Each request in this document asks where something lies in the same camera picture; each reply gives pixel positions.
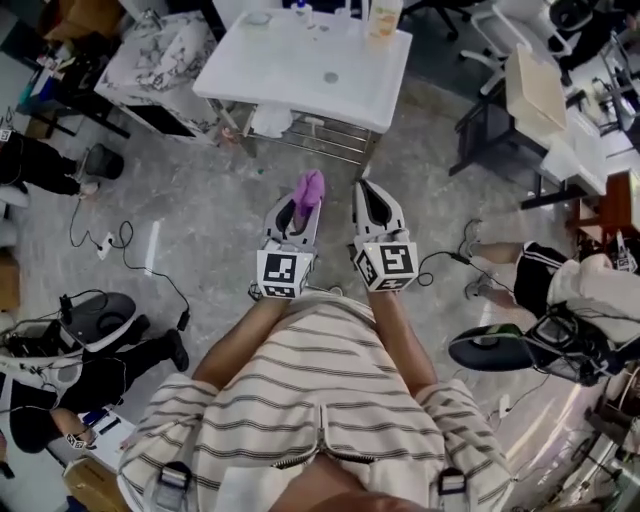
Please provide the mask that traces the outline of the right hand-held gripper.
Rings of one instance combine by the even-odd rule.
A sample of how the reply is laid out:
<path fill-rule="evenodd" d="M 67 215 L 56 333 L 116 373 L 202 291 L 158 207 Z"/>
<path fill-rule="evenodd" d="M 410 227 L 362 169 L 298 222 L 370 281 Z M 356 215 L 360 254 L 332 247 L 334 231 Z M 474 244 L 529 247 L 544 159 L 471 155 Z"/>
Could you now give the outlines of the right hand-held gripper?
<path fill-rule="evenodd" d="M 417 245 L 400 204 L 384 188 L 361 179 L 353 187 L 356 271 L 369 292 L 401 291 L 418 276 Z"/>

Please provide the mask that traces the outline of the purple cloth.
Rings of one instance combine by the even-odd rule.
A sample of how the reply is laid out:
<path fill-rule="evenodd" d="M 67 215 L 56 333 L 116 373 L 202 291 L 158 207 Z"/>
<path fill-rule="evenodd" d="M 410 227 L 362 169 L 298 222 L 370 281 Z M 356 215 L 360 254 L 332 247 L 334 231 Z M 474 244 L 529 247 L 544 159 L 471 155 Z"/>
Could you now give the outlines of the purple cloth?
<path fill-rule="evenodd" d="M 304 229 L 308 217 L 321 203 L 324 195 L 325 181 L 320 170 L 309 170 L 299 178 L 292 196 L 295 203 L 293 223 L 296 231 Z"/>

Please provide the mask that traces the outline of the person's right forearm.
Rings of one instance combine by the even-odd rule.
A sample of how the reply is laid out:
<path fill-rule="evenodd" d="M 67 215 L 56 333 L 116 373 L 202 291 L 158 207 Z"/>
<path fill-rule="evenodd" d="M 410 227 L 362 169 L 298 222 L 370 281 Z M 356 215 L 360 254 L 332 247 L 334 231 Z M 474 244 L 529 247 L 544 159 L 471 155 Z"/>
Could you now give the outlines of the person's right forearm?
<path fill-rule="evenodd" d="M 435 368 L 417 338 L 398 293 L 368 292 L 378 337 L 412 396 L 438 383 Z"/>

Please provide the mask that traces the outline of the white crumpled bag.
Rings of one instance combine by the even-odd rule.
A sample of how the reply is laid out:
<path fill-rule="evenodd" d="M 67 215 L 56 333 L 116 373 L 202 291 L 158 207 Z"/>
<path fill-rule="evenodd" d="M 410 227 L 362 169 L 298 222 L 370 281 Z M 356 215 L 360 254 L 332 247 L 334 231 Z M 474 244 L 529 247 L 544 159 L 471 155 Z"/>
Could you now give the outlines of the white crumpled bag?
<path fill-rule="evenodd" d="M 254 133 L 272 139 L 282 138 L 292 124 L 291 110 L 276 105 L 258 105 L 251 120 Z"/>

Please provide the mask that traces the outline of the white ceramic sink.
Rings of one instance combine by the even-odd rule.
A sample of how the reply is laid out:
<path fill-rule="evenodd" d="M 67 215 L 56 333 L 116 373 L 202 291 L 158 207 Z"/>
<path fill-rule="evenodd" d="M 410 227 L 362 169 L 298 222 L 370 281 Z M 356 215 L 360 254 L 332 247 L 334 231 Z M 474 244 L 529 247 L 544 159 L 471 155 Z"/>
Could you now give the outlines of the white ceramic sink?
<path fill-rule="evenodd" d="M 290 110 L 344 121 L 378 134 L 392 123 L 411 34 L 371 41 L 360 20 L 322 12 L 306 28 L 291 9 L 266 9 L 267 30 L 250 30 L 242 13 L 197 77 L 205 99 Z"/>

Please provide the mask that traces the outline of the cream striped shirt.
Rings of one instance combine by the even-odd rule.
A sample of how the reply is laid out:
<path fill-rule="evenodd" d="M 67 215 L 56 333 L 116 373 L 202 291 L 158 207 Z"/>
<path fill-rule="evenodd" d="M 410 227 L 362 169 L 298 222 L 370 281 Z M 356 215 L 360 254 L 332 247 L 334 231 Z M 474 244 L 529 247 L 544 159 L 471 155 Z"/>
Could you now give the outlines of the cream striped shirt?
<path fill-rule="evenodd" d="M 118 468 L 133 512 L 154 502 L 161 469 L 192 472 L 184 512 L 269 512 L 317 456 L 368 491 L 440 512 L 500 512 L 509 464 L 465 384 L 412 396 L 367 304 L 329 292 L 291 300 L 268 339 L 223 389 L 173 374 L 151 398 Z M 442 498 L 447 467 L 465 496 Z"/>

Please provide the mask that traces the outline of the black mesh wastebasket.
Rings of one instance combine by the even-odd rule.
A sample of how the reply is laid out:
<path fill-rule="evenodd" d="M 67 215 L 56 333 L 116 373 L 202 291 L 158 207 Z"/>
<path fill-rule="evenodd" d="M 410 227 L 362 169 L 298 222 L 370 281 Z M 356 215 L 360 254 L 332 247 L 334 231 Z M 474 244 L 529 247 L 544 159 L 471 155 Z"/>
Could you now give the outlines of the black mesh wastebasket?
<path fill-rule="evenodd" d="M 124 169 L 123 157 L 101 143 L 86 154 L 81 170 L 87 176 L 117 180 Z"/>

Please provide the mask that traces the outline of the beige plastic bin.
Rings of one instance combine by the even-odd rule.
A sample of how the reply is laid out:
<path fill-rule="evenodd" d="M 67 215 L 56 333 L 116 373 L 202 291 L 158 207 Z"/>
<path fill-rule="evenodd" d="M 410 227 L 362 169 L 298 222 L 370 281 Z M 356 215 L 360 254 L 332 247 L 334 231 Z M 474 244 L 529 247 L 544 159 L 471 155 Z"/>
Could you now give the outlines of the beige plastic bin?
<path fill-rule="evenodd" d="M 506 109 L 518 128 L 550 136 L 567 128 L 561 75 L 546 60 L 518 44 L 505 63 Z"/>

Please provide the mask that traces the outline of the white office chair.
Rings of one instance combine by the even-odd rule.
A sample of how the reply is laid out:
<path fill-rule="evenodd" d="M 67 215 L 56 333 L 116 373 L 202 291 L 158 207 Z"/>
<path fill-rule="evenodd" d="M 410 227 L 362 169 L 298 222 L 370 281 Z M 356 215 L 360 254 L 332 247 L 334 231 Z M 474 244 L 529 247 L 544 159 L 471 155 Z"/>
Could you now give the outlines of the white office chair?
<path fill-rule="evenodd" d="M 548 40 L 551 52 L 562 52 L 566 42 L 578 34 L 591 21 L 594 10 L 594 0 L 547 0 L 549 4 L 549 19 L 558 34 Z"/>
<path fill-rule="evenodd" d="M 488 47 L 483 53 L 462 50 L 458 58 L 475 60 L 492 71 L 492 76 L 479 90 L 480 96 L 486 96 L 504 77 L 504 62 L 519 46 L 533 50 L 525 24 L 529 1 L 491 0 L 489 7 L 471 15 L 473 28 Z"/>

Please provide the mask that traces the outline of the black marble counter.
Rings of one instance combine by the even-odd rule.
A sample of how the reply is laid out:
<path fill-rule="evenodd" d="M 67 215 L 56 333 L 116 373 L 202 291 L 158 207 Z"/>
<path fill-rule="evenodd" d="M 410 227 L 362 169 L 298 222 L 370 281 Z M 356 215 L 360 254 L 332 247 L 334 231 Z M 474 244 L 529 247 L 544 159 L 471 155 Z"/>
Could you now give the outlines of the black marble counter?
<path fill-rule="evenodd" d="M 44 123 L 47 135 L 59 131 L 72 137 L 77 133 L 60 124 L 63 117 L 82 116 L 124 139 L 130 133 L 109 121 L 114 104 L 95 91 L 105 66 L 96 69 L 85 55 L 70 59 L 63 73 L 40 66 L 22 93 L 16 112 Z"/>

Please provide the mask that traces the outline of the brown wooden cabinet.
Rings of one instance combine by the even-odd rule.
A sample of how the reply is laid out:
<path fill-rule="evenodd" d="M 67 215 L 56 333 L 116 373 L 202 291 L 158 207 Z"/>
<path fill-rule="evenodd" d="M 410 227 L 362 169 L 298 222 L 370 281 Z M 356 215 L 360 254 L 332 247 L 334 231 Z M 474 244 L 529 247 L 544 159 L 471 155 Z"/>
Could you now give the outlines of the brown wooden cabinet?
<path fill-rule="evenodd" d="M 640 177 L 634 171 L 610 175 L 596 212 L 579 219 L 577 228 L 603 245 L 617 232 L 640 238 Z"/>

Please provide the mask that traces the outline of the white flat box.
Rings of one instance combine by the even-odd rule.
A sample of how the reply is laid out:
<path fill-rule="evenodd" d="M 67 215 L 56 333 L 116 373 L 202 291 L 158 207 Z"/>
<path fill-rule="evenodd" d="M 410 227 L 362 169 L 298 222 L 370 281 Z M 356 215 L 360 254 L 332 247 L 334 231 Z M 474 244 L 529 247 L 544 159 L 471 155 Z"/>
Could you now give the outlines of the white flat box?
<path fill-rule="evenodd" d="M 134 425 L 107 408 L 86 413 L 80 418 L 96 434 L 94 449 L 90 451 L 90 455 L 111 471 L 116 472 L 125 449 L 125 442 L 133 433 Z"/>

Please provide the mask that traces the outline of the brown cardboard box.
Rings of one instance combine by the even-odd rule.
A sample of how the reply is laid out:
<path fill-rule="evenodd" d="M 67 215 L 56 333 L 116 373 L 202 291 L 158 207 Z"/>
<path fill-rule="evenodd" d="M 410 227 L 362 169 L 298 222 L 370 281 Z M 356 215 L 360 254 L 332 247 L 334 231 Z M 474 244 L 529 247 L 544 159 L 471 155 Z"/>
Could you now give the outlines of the brown cardboard box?
<path fill-rule="evenodd" d="M 89 512 L 132 512 L 116 481 L 116 475 L 93 458 L 72 461 L 63 473 L 71 495 Z"/>
<path fill-rule="evenodd" d="M 0 312 L 20 306 L 20 267 L 6 249 L 0 249 Z"/>

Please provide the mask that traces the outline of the stacked brown cardboard boxes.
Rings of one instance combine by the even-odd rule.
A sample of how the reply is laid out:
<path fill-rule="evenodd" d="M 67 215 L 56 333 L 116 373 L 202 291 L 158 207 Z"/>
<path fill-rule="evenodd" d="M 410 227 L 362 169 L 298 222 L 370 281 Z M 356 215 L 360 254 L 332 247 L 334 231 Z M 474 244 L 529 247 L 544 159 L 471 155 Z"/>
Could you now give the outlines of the stacked brown cardboard boxes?
<path fill-rule="evenodd" d="M 124 14 L 118 0 L 50 0 L 36 31 L 48 41 L 65 42 L 92 33 L 109 39 L 116 34 Z"/>

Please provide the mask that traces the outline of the black table frame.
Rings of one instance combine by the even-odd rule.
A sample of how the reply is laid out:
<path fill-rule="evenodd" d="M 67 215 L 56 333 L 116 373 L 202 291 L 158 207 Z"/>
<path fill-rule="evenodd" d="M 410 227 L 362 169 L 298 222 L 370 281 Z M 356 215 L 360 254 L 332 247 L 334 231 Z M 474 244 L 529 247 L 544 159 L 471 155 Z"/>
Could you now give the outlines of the black table frame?
<path fill-rule="evenodd" d="M 548 150 L 516 128 L 516 119 L 506 110 L 503 85 L 480 99 L 455 126 L 458 135 L 457 161 L 448 170 L 454 177 L 473 164 L 502 159 L 529 165 L 542 163 Z M 537 166 L 533 169 L 531 194 L 520 202 L 522 210 L 577 200 L 584 191 L 567 179 L 553 178 Z"/>

